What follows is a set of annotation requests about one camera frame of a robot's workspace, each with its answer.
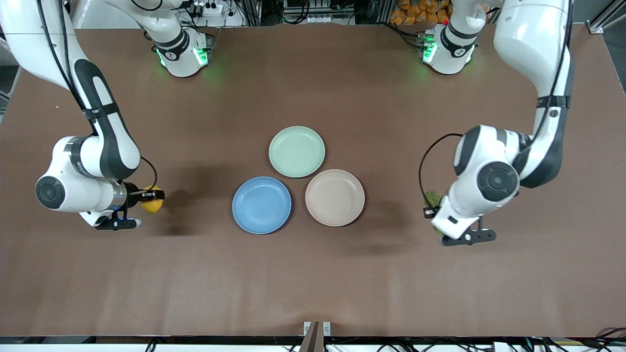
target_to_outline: yellow lemon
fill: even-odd
[[[160,190],[160,188],[158,188],[158,186],[155,186],[153,189],[155,190]],[[148,202],[141,202],[141,207],[147,211],[149,214],[154,214],[155,212],[157,212],[159,209],[161,209],[161,206],[163,205],[163,199],[154,199],[154,200],[149,200]]]

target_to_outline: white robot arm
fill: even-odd
[[[141,225],[140,219],[126,217],[126,209],[157,194],[143,195],[123,182],[139,166],[139,149],[102,72],[80,48],[62,1],[0,0],[0,23],[18,63],[72,92],[93,130],[56,143],[49,169],[35,187],[39,202],[51,210],[80,213],[98,229]],[[124,216],[117,218],[120,209]]]
[[[182,28],[172,9],[182,0],[105,0],[132,17],[156,46],[161,64],[176,77],[188,77],[208,65],[212,37]]]
[[[434,35],[435,43],[441,44],[429,63],[435,70],[455,73],[469,61],[467,55],[482,28],[480,23],[485,23],[480,3],[455,2],[449,23],[454,29],[449,25]],[[571,10],[568,0],[504,1],[494,45],[502,60],[526,76],[537,90],[533,134],[480,125],[463,135],[454,154],[458,180],[432,219],[448,237],[456,240],[468,235],[470,225],[506,205],[520,186],[534,188],[556,177],[572,93],[573,62],[568,49]],[[445,44],[461,37],[467,37],[464,40],[468,42]],[[464,47],[461,55],[454,53],[462,52],[458,46]]]

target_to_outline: cable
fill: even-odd
[[[221,32],[222,32],[222,27],[220,27],[220,29],[217,30],[217,34],[213,38],[213,45],[211,45],[211,50],[215,49],[215,47],[217,46],[217,40],[219,39]]]
[[[147,191],[150,191],[150,190],[154,189],[157,186],[157,181],[158,181],[157,168],[154,165],[152,165],[152,163],[148,159],[146,159],[143,155],[141,156],[141,159],[143,161],[145,161],[150,166],[150,168],[152,168],[152,172],[155,174],[155,180],[154,180],[154,182],[152,182],[152,186],[150,186],[149,188],[138,190],[136,192],[132,192],[131,195],[142,194],[144,192],[147,192]]]
[[[192,14],[189,12],[189,10],[187,8],[184,8],[184,9],[185,9],[185,12],[189,15],[189,19],[192,22],[192,28],[193,29],[197,29],[198,26],[195,24],[195,20],[193,19]]]
[[[59,25],[61,26],[61,33],[63,34],[63,54],[65,55],[65,68],[67,70],[68,81],[71,84],[71,89],[74,90],[76,96],[79,99],[79,106],[84,108],[85,103],[83,99],[79,96],[78,91],[76,90],[76,85],[74,83],[74,78],[72,77],[72,70],[69,65],[69,50],[68,50],[68,29],[65,26],[65,16],[64,11],[65,7],[63,6],[63,0],[59,0]]]
[[[350,16],[350,18],[348,19],[348,24],[350,24],[350,21],[352,21],[352,18],[353,18],[354,16],[356,16],[356,15],[360,14],[361,12],[363,12],[363,11],[365,11],[365,10],[366,10],[366,9],[362,9],[362,10],[360,10],[360,11],[359,11],[359,12],[357,12],[357,13],[356,13],[356,12],[354,12],[354,10],[352,10],[352,11],[353,11],[353,12],[352,12],[352,16]]]
[[[253,14],[250,14],[248,11],[244,10],[243,6],[240,3],[238,3],[237,1],[235,1],[235,5],[239,9],[240,14],[244,14],[245,15],[245,21],[247,22],[246,26],[250,26],[251,23],[254,23],[254,21],[251,20],[251,18],[254,18]]]
[[[569,352],[565,348],[561,347],[558,343],[554,342],[554,340],[552,340],[551,338],[543,338],[543,339],[546,342],[551,343],[552,345],[554,345],[556,348],[560,349],[562,352]]]
[[[155,352],[155,350],[157,349],[157,343],[159,342],[159,340],[161,342],[165,342],[165,340],[163,338],[152,338],[152,339],[150,339],[150,342],[148,343],[148,346],[146,346],[146,351],[145,352]]]
[[[426,149],[426,153],[424,153],[424,155],[422,156],[422,160],[419,162],[419,170],[418,170],[419,191],[422,192],[422,197],[424,197],[424,201],[426,202],[426,204],[428,204],[428,207],[430,209],[434,209],[434,207],[430,203],[430,201],[426,198],[426,193],[424,192],[424,186],[422,185],[422,166],[424,166],[424,160],[426,160],[426,156],[434,148],[434,146],[437,145],[437,143],[441,142],[442,140],[444,140],[444,139],[446,139],[448,137],[463,137],[463,135],[460,134],[460,133],[448,133],[447,135],[444,135],[443,137],[440,137],[439,139],[434,141],[434,143],[431,144],[431,146],[428,147],[428,149]]]
[[[157,7],[153,8],[153,9],[147,9],[147,8],[141,7],[139,4],[137,4],[135,2],[135,0],[130,0],[130,2],[133,3],[133,5],[137,6],[138,8],[140,8],[140,9],[142,9],[144,11],[156,11],[156,10],[160,9],[161,6],[163,5],[163,0],[159,0]]]
[[[384,344],[384,345],[380,346],[380,347],[376,350],[376,352],[381,352],[381,351],[382,351],[382,349],[383,349],[383,348],[385,348],[385,347],[387,347],[387,346],[389,346],[389,347],[393,348],[393,349],[394,349],[394,351],[396,351],[396,352],[400,352],[400,350],[399,350],[399,349],[397,349],[394,345],[389,344],[389,343],[386,343],[386,344]]]
[[[563,37],[563,48],[561,50],[561,58],[559,59],[558,62],[558,68],[557,68],[557,73],[554,77],[554,82],[552,83],[552,89],[550,90],[550,96],[554,95],[554,92],[557,88],[557,82],[558,82],[558,77],[561,73],[561,69],[563,68],[563,61],[565,60],[565,48],[568,48],[570,45],[570,38],[572,36],[572,12],[574,11],[573,8],[573,1],[570,0],[569,3],[569,10],[567,13],[567,28],[565,29],[565,35]],[[539,123],[539,127],[537,127],[537,132],[534,134],[533,136],[533,140],[530,141],[530,144],[524,149],[528,149],[530,147],[533,146],[533,143],[536,140],[536,137],[539,135],[539,132],[541,132],[541,128],[543,127],[543,123],[546,120],[546,117],[548,116],[548,106],[545,107],[544,111],[543,111],[543,116],[541,117],[541,122]]]
[[[602,345],[602,347],[600,347],[600,348],[599,348],[596,352],[602,352],[602,350],[603,350],[603,349],[607,350],[608,352],[613,352],[613,351],[609,348],[609,346],[615,346],[615,345],[614,345],[614,344],[610,344],[610,343],[604,344],[604,345]]]
[[[417,38],[418,35],[415,33],[409,33],[409,32],[405,32],[405,31],[401,31],[397,26],[392,26],[391,24],[387,23],[387,22],[377,22],[376,24],[382,24],[383,26],[391,29],[392,31],[396,32],[397,34],[401,34],[403,36],[407,36],[407,37],[412,37],[412,38]]]
[[[400,29],[398,29],[398,27],[397,27],[397,26],[392,26],[391,24],[389,24],[389,23],[387,23],[387,22],[378,22],[378,23],[376,23],[376,24],[382,24],[382,25],[384,25],[385,27],[387,27],[387,28],[391,29],[392,31],[396,32],[398,35],[400,35],[400,38],[402,38],[402,40],[403,40],[406,44],[408,44],[410,47],[412,47],[412,48],[416,48],[416,49],[423,49],[423,48],[426,48],[426,47],[425,47],[425,46],[423,46],[423,45],[417,45],[417,44],[411,43],[408,39],[406,39],[406,38],[405,38],[405,36],[410,37],[410,38],[417,38],[417,37],[418,37],[418,35],[417,35],[417,34],[415,34],[415,33],[409,33],[409,32],[405,32],[405,31],[401,31]]]
[[[613,335],[615,333],[619,333],[620,331],[626,331],[626,328],[617,328],[617,329],[613,329],[611,331],[608,331],[602,335],[598,335],[596,336],[597,339],[601,339],[601,338],[606,338],[609,337],[610,335]]]
[[[72,94],[72,96],[74,96],[74,99],[76,100],[78,106],[81,109],[84,109],[85,105],[83,104],[82,99],[80,98],[80,96],[78,96],[76,91],[73,89],[73,85],[69,82],[69,79],[65,71],[63,70],[63,66],[61,65],[61,62],[59,61],[59,57],[56,55],[56,51],[54,50],[54,44],[52,43],[52,38],[50,37],[50,32],[48,30],[48,24],[46,23],[46,16],[43,13],[43,5],[41,4],[41,0],[37,0],[37,9],[39,10],[39,17],[41,18],[43,31],[44,31],[46,40],[48,41],[50,52],[52,52],[52,57],[54,58],[54,62],[56,63],[56,66],[59,68],[59,72],[61,73],[61,76],[63,77],[63,80],[65,81],[65,84],[68,86],[69,92]],[[61,22],[61,26],[64,27],[64,24],[65,24],[65,20],[63,19],[63,21]]]
[[[490,13],[493,13],[493,12],[495,12],[495,11],[499,10],[499,9],[500,9],[500,8],[493,8],[493,9],[490,9],[489,11],[485,12],[485,15],[490,14]]]
[[[305,19],[307,19],[308,15],[309,15],[309,9],[310,9],[310,4],[309,4],[309,0],[302,0],[302,11],[300,12],[300,15],[298,16],[298,19],[296,19],[295,21],[288,21],[285,18],[285,9],[283,9],[283,22],[285,23],[289,23],[289,24],[300,24],[302,23]]]

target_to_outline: plate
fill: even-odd
[[[277,179],[261,176],[246,181],[233,197],[233,217],[255,235],[280,229],[291,214],[291,195]]]
[[[328,226],[344,226],[355,221],[363,211],[365,191],[353,174],[326,170],[309,182],[305,200],[315,220]]]
[[[326,148],[317,132],[304,126],[292,126],[274,136],[269,155],[276,171],[299,178],[314,173],[322,165]]]

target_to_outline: brown tabletop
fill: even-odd
[[[34,184],[61,137],[90,129],[71,95],[23,74],[0,128],[0,334],[591,336],[626,322],[626,99],[601,36],[575,26],[577,70],[560,175],[485,218],[498,239],[442,247],[422,216],[419,160],[439,136],[483,123],[530,133],[536,93],[502,62],[493,28],[458,75],[442,76],[380,26],[224,29],[213,65],[175,78],[141,31],[81,31],[165,207],[136,230],[100,232],[38,204]],[[267,149],[313,128],[321,170],[367,194],[346,227],[317,223]],[[454,180],[457,140],[437,146],[426,189]],[[268,175],[289,188],[288,223],[240,229],[231,200]],[[129,179],[149,185],[146,165]]]

